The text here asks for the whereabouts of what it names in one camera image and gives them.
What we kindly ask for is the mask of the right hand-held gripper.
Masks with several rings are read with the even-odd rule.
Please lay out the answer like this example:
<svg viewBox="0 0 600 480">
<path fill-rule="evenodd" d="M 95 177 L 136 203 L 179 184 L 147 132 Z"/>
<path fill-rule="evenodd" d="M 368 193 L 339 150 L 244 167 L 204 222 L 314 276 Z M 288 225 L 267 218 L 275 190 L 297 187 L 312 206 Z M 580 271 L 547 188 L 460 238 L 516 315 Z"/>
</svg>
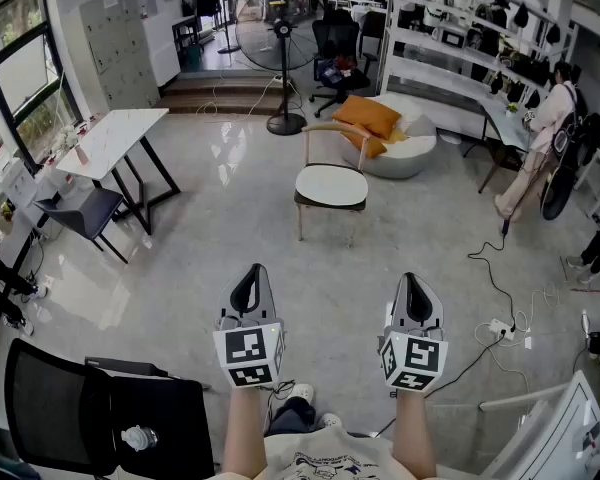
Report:
<svg viewBox="0 0 600 480">
<path fill-rule="evenodd" d="M 425 330 L 400 332 L 413 321 Z M 443 305 L 428 283 L 407 272 L 386 309 L 378 355 L 385 384 L 396 390 L 429 393 L 443 374 L 449 344 L 444 340 Z"/>
</svg>

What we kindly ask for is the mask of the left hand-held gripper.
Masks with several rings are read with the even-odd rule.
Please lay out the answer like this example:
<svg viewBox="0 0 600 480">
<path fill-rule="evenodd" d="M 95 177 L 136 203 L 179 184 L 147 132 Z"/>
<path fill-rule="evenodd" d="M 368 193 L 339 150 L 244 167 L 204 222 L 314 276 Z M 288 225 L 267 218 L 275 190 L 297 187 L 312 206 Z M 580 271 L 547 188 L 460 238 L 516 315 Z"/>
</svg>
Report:
<svg viewBox="0 0 600 480">
<path fill-rule="evenodd" d="M 260 263 L 241 268 L 221 290 L 219 308 L 213 339 L 230 385 L 273 386 L 279 381 L 286 345 L 267 269 Z"/>
</svg>

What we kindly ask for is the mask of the white seat cushion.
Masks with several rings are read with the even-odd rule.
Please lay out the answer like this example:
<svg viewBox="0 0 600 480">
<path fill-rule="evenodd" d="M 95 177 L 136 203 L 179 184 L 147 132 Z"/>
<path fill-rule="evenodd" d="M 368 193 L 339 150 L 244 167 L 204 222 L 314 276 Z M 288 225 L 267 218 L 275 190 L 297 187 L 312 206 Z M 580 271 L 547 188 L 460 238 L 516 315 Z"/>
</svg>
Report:
<svg viewBox="0 0 600 480">
<path fill-rule="evenodd" d="M 368 184 L 361 172 L 332 164 L 306 166 L 298 174 L 295 188 L 304 198 L 331 207 L 358 205 L 368 195 Z"/>
</svg>

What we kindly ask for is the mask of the white seat wooden chair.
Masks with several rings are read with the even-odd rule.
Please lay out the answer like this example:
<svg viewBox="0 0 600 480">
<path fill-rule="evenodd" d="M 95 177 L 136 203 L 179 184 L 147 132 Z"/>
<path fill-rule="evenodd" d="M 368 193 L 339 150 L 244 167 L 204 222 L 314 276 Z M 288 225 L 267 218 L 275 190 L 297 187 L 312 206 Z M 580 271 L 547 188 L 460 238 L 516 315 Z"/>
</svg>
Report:
<svg viewBox="0 0 600 480">
<path fill-rule="evenodd" d="M 314 124 L 311 126 L 306 126 L 302 129 L 302 132 L 304 133 L 304 136 L 305 136 L 305 157 L 304 157 L 305 165 L 303 166 L 302 169 L 304 169 L 306 166 L 311 165 L 311 164 L 340 165 L 340 164 L 335 164 L 335 163 L 311 162 L 310 161 L 311 134 L 313 132 L 319 132 L 319 131 L 338 132 L 338 133 L 346 133 L 346 132 L 359 133 L 363 137 L 363 146 L 362 146 L 362 150 L 359 151 L 359 158 L 358 158 L 357 166 L 356 167 L 352 167 L 352 166 L 348 166 L 348 165 L 341 165 L 341 166 L 346 166 L 351 169 L 356 169 L 364 175 L 363 166 L 364 166 L 364 161 L 366 159 L 366 148 L 367 148 L 367 140 L 369 139 L 369 135 L 367 133 L 358 131 L 353 125 L 339 123 L 336 121 L 332 121 L 329 123 Z M 341 210 L 341 211 L 347 211 L 347 212 L 352 212 L 352 213 L 356 213 L 356 214 L 361 214 L 366 208 L 367 197 L 363 203 L 360 203 L 358 205 L 354 205 L 354 206 L 350 206 L 350 207 L 331 207 L 331 206 L 327 206 L 325 204 L 315 203 L 313 201 L 310 201 L 310 200 L 304 198 L 296 191 L 296 188 L 295 188 L 294 204 L 295 204 L 296 210 L 297 210 L 297 238 L 298 238 L 298 240 L 302 241 L 304 239 L 303 218 L 302 218 L 302 210 L 304 208 L 323 208 L 323 209 Z"/>
</svg>

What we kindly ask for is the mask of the person's left forearm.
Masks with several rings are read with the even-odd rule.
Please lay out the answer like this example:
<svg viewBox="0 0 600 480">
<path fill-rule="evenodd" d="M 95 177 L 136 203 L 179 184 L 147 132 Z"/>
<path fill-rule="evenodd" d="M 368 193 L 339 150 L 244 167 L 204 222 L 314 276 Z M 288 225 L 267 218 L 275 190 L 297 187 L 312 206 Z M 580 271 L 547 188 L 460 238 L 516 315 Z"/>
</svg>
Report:
<svg viewBox="0 0 600 480">
<path fill-rule="evenodd" d="M 222 470 L 254 480 L 267 467 L 261 393 L 255 387 L 231 392 Z"/>
</svg>

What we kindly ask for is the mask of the person's right forearm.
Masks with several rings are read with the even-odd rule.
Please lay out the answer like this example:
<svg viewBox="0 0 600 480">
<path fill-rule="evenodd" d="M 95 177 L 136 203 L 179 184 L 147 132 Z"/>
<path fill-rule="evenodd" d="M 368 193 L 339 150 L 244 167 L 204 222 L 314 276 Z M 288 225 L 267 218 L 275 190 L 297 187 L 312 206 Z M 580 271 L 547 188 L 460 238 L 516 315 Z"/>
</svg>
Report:
<svg viewBox="0 0 600 480">
<path fill-rule="evenodd" d="M 436 476 L 425 399 L 420 393 L 397 391 L 392 456 L 418 480 Z"/>
</svg>

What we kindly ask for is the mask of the dark blue chair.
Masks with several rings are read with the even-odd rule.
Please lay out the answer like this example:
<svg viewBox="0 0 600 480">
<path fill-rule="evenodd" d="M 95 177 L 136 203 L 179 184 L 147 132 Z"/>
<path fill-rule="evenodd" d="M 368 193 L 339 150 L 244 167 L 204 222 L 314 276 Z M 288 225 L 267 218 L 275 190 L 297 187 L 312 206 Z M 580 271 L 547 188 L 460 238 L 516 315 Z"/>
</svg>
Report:
<svg viewBox="0 0 600 480">
<path fill-rule="evenodd" d="M 104 249 L 97 242 L 97 239 L 100 238 L 115 256 L 127 264 L 127 259 L 103 234 L 123 201 L 123 195 L 118 192 L 105 188 L 94 188 L 77 208 L 60 209 L 52 199 L 34 201 L 33 204 L 50 219 L 90 241 L 103 252 Z"/>
</svg>

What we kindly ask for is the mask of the black mesh office chair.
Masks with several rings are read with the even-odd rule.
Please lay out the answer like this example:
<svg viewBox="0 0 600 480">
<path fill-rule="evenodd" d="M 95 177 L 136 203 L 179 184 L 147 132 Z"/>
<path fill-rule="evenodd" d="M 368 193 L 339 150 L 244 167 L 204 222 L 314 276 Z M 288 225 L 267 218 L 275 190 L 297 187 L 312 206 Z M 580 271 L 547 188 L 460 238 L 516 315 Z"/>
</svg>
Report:
<svg viewBox="0 0 600 480">
<path fill-rule="evenodd" d="M 208 386 L 151 363 L 56 357 L 12 341 L 4 399 L 13 444 L 25 462 L 94 477 L 117 469 L 151 480 L 206 480 L 215 474 L 204 404 Z M 158 435 L 134 451 L 121 432 Z"/>
</svg>

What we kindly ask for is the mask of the white power strip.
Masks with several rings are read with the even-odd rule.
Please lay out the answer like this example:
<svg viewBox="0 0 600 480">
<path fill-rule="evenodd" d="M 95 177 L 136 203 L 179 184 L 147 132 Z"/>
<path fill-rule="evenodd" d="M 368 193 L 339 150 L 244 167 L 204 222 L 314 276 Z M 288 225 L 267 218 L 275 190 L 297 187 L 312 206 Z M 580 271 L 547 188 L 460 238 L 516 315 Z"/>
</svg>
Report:
<svg viewBox="0 0 600 480">
<path fill-rule="evenodd" d="M 501 320 L 493 318 L 488 323 L 488 330 L 497 339 L 512 341 L 515 337 L 516 328 L 514 324 L 507 324 Z"/>
</svg>

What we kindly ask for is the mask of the person's dark jeans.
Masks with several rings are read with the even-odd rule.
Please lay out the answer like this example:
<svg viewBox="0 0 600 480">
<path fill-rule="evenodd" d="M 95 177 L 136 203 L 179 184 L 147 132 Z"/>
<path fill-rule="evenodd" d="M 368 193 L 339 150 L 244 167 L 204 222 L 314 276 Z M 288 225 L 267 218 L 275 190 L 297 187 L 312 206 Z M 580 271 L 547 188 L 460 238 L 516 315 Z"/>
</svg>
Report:
<svg viewBox="0 0 600 480">
<path fill-rule="evenodd" d="M 276 411 L 266 437 L 286 434 L 305 434 L 314 430 L 316 410 L 305 398 L 293 396 Z"/>
</svg>

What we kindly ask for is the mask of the round grey white pouf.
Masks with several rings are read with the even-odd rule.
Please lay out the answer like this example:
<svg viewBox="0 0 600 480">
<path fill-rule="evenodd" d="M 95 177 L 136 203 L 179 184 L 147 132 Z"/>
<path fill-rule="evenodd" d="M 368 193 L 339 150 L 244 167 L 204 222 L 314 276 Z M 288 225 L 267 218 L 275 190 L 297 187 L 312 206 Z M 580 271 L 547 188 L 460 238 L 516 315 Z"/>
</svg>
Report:
<svg viewBox="0 0 600 480">
<path fill-rule="evenodd" d="M 418 174 L 430 163 L 437 143 L 434 123 L 406 95 L 388 92 L 369 99 L 390 107 L 401 118 L 388 139 L 379 137 L 387 152 L 372 159 L 366 157 L 363 170 L 386 179 L 407 179 Z"/>
</svg>

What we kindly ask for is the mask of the person's cream printed shirt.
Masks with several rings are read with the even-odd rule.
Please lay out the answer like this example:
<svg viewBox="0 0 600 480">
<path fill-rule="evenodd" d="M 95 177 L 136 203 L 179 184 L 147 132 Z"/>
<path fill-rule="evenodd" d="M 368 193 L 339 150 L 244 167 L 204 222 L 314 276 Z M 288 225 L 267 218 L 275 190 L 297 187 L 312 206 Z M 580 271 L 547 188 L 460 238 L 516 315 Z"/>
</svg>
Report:
<svg viewBox="0 0 600 480">
<path fill-rule="evenodd" d="M 337 426 L 264 440 L 267 467 L 255 480 L 416 480 L 382 438 L 354 437 Z"/>
</svg>

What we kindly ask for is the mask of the small orange pillow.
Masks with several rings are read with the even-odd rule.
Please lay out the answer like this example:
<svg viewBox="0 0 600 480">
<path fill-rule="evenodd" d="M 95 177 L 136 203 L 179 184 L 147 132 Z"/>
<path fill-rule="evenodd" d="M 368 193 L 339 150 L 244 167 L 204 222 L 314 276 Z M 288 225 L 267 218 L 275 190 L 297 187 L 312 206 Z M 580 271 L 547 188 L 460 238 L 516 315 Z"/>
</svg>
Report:
<svg viewBox="0 0 600 480">
<path fill-rule="evenodd" d="M 367 148 L 366 148 L 366 157 L 369 159 L 375 158 L 381 154 L 387 152 L 387 147 L 380 140 L 380 138 L 374 135 L 372 132 L 367 130 L 361 124 L 355 124 L 354 127 L 363 133 L 367 133 L 369 135 L 369 139 L 367 140 Z M 362 150 L 363 146 L 363 137 L 359 133 L 342 133 L 342 136 L 345 137 L 356 149 L 359 151 Z"/>
</svg>

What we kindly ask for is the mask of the small white round object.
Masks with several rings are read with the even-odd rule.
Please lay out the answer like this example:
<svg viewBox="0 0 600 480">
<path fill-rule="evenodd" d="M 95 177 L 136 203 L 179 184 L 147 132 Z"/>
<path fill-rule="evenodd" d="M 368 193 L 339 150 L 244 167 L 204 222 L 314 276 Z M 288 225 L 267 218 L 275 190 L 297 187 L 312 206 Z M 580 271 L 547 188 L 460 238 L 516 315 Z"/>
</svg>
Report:
<svg viewBox="0 0 600 480">
<path fill-rule="evenodd" d="M 159 440 L 154 430 L 139 425 L 123 430 L 121 439 L 136 452 L 155 448 Z"/>
</svg>

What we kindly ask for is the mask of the large orange pillow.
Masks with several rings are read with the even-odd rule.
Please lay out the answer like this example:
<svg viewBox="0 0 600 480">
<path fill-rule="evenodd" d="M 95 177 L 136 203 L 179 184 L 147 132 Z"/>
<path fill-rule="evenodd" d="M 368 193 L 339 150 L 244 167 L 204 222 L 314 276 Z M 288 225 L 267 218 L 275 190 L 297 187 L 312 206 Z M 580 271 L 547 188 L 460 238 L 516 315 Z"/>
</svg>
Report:
<svg viewBox="0 0 600 480">
<path fill-rule="evenodd" d="M 346 124 L 361 125 L 373 135 L 388 139 L 401 114 L 375 100 L 349 95 L 332 118 Z"/>
</svg>

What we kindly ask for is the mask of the wooden steps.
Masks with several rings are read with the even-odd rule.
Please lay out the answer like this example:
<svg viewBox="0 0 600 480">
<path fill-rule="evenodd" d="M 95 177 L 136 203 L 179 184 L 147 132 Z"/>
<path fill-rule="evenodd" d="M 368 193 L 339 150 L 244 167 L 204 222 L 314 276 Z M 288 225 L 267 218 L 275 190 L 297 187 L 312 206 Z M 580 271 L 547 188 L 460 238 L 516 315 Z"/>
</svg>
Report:
<svg viewBox="0 0 600 480">
<path fill-rule="evenodd" d="M 284 89 L 281 79 L 275 81 L 270 73 L 181 73 L 160 89 L 152 107 L 172 114 L 273 116 L 282 112 L 284 97 L 292 95 L 291 83 Z"/>
</svg>

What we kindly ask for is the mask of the white table with black legs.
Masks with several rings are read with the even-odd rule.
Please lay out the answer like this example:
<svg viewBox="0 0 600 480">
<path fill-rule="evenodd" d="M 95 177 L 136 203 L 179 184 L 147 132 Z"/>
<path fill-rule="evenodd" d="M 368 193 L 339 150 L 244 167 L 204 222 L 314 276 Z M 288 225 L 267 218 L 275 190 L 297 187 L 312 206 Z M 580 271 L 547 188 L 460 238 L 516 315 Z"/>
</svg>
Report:
<svg viewBox="0 0 600 480">
<path fill-rule="evenodd" d="M 168 114 L 169 110 L 166 108 L 112 110 L 80 139 L 80 145 L 87 154 L 89 162 L 81 165 L 75 152 L 71 151 L 56 163 L 56 168 L 73 176 L 87 178 L 97 188 L 107 176 L 111 175 L 121 190 L 123 203 L 127 206 L 127 210 L 121 213 L 120 217 L 134 215 L 145 232 L 152 234 L 152 208 L 181 193 L 179 186 L 147 138 L 147 133 Z M 167 191 L 153 198 L 146 196 L 144 181 L 129 158 L 129 152 L 136 145 L 142 146 L 169 187 Z M 132 197 L 117 169 L 122 161 L 127 163 L 138 182 L 138 199 Z"/>
</svg>

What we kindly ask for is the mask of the glass desk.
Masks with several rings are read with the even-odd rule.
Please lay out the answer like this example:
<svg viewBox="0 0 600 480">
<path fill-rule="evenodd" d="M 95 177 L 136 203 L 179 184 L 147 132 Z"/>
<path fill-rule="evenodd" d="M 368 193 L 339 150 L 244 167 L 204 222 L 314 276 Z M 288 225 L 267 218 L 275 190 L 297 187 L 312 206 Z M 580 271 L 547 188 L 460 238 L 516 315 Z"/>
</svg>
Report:
<svg viewBox="0 0 600 480">
<path fill-rule="evenodd" d="M 521 114 L 508 117 L 504 108 L 492 100 L 483 100 L 480 104 L 484 114 L 481 139 L 492 165 L 478 189 L 479 194 L 500 169 L 518 171 L 532 142 L 530 133 L 523 126 Z"/>
</svg>

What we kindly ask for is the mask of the vase with white flowers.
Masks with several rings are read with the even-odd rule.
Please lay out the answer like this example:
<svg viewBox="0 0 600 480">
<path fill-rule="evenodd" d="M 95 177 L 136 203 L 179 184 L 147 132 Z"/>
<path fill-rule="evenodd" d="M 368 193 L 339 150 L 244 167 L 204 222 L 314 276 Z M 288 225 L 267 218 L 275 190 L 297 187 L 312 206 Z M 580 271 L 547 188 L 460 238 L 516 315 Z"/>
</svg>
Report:
<svg viewBox="0 0 600 480">
<path fill-rule="evenodd" d="M 84 136 L 83 128 L 72 126 L 62 127 L 56 134 L 52 146 L 52 156 L 55 161 L 60 161 L 69 152 L 74 151 L 80 164 L 86 165 L 89 162 L 88 156 L 80 145 L 80 139 Z"/>
</svg>

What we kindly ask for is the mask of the blue bag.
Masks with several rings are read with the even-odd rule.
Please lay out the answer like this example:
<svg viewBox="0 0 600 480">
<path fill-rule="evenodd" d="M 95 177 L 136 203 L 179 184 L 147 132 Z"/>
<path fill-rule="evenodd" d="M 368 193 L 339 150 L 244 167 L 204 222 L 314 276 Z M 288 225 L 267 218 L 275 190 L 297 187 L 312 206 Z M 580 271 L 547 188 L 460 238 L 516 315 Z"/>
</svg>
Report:
<svg viewBox="0 0 600 480">
<path fill-rule="evenodd" d="M 343 79 L 340 69 L 334 59 L 323 59 L 317 64 L 316 73 L 318 80 L 324 86 L 337 86 Z"/>
</svg>

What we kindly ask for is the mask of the white shelving rack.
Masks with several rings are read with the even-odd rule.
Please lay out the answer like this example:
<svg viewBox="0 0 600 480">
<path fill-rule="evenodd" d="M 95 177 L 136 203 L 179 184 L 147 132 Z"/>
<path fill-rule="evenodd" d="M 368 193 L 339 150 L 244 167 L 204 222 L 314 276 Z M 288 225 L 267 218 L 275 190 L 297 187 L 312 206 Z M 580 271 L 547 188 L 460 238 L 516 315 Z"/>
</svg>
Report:
<svg viewBox="0 0 600 480">
<path fill-rule="evenodd" d="M 578 28 L 567 11 L 539 0 L 388 0 L 378 91 L 414 98 L 440 129 L 477 134 L 481 101 L 505 111 L 509 103 L 505 79 L 497 77 L 498 35 L 507 34 L 522 3 L 560 26 L 558 61 L 569 60 Z"/>
</svg>

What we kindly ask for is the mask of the black standing floor fan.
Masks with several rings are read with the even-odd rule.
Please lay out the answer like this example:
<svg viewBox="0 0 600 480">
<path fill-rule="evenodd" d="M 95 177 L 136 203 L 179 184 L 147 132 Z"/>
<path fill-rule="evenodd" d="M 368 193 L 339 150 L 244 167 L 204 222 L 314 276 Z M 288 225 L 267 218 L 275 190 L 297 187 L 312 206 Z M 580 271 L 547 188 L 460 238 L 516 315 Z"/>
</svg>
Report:
<svg viewBox="0 0 600 480">
<path fill-rule="evenodd" d="M 283 100 L 266 123 L 279 136 L 298 134 L 306 118 L 288 109 L 289 74 L 313 62 L 317 52 L 312 31 L 311 0 L 247 0 L 236 18 L 236 40 L 246 58 L 274 73 Z"/>
</svg>

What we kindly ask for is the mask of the grey locker cabinet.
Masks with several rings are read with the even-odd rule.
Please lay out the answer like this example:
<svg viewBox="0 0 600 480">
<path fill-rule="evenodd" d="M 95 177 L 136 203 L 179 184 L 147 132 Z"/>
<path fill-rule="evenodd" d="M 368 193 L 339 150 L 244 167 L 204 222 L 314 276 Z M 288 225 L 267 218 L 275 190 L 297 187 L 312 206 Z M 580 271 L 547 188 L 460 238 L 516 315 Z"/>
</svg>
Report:
<svg viewBox="0 0 600 480">
<path fill-rule="evenodd" d="M 153 107 L 159 89 L 138 0 L 91 0 L 79 13 L 104 108 Z"/>
</svg>

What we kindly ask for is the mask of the group of black hanging caps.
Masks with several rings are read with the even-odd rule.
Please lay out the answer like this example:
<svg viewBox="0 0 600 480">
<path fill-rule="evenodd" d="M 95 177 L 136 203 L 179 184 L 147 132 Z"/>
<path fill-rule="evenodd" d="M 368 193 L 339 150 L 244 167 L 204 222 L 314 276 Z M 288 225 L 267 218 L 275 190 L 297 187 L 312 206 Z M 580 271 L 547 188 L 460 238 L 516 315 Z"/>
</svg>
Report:
<svg viewBox="0 0 600 480">
<path fill-rule="evenodd" d="M 520 4 L 507 21 L 507 34 L 499 34 L 496 62 L 498 78 L 505 79 L 509 108 L 536 109 L 555 85 L 552 69 L 561 54 L 559 25 L 529 12 Z"/>
</svg>

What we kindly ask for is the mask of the black framed window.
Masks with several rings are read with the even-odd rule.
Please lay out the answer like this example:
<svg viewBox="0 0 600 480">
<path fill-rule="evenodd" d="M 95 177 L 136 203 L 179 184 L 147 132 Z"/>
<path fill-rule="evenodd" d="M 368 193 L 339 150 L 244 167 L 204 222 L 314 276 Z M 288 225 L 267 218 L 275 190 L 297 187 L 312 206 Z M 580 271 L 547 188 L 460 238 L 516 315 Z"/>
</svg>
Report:
<svg viewBox="0 0 600 480">
<path fill-rule="evenodd" d="M 0 113 L 32 174 L 56 134 L 83 115 L 61 61 L 48 0 L 0 2 Z"/>
</svg>

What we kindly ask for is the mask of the white metal frame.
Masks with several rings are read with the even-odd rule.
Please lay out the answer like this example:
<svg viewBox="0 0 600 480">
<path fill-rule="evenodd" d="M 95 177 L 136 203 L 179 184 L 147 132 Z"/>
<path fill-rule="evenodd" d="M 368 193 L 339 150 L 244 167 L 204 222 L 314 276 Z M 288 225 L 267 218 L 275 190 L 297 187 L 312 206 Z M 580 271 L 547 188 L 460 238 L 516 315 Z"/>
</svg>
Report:
<svg viewBox="0 0 600 480">
<path fill-rule="evenodd" d="M 480 480 L 593 480 L 600 473 L 600 406 L 585 374 L 570 382 L 483 402 L 483 413 L 531 409 Z"/>
</svg>

